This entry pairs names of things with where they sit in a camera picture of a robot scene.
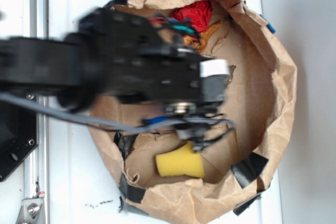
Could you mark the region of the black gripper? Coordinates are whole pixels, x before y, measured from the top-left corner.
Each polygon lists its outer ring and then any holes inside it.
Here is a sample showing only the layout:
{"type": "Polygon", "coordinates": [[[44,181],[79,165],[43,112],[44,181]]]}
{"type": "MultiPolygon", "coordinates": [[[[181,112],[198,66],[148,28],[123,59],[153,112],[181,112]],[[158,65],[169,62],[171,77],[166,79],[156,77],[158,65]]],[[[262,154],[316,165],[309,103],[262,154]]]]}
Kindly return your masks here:
{"type": "Polygon", "coordinates": [[[166,43],[145,17],[96,9],[78,30],[87,35],[102,74],[100,93],[121,103],[191,103],[215,111],[225,100],[227,64],[180,40],[166,43]]]}

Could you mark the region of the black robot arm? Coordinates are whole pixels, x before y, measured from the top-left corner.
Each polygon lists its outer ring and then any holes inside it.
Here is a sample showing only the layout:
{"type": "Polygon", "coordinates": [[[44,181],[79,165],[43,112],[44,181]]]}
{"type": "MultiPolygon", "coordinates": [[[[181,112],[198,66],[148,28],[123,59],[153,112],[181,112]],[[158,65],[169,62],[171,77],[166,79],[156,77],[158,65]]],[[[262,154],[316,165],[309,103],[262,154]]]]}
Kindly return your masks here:
{"type": "Polygon", "coordinates": [[[63,41],[13,37],[1,41],[1,90],[54,95],[81,111],[99,95],[122,104],[190,103],[209,112],[224,102],[227,62],[166,43],[142,16],[100,8],[63,41]]]}

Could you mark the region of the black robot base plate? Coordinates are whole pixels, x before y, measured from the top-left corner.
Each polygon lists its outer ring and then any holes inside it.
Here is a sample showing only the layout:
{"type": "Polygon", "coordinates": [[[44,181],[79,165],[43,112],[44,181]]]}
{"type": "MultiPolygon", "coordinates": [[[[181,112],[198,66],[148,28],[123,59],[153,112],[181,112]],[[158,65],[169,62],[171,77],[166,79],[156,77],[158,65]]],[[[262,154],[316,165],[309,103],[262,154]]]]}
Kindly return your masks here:
{"type": "Polygon", "coordinates": [[[37,147],[36,112],[1,102],[1,182],[37,147]]]}

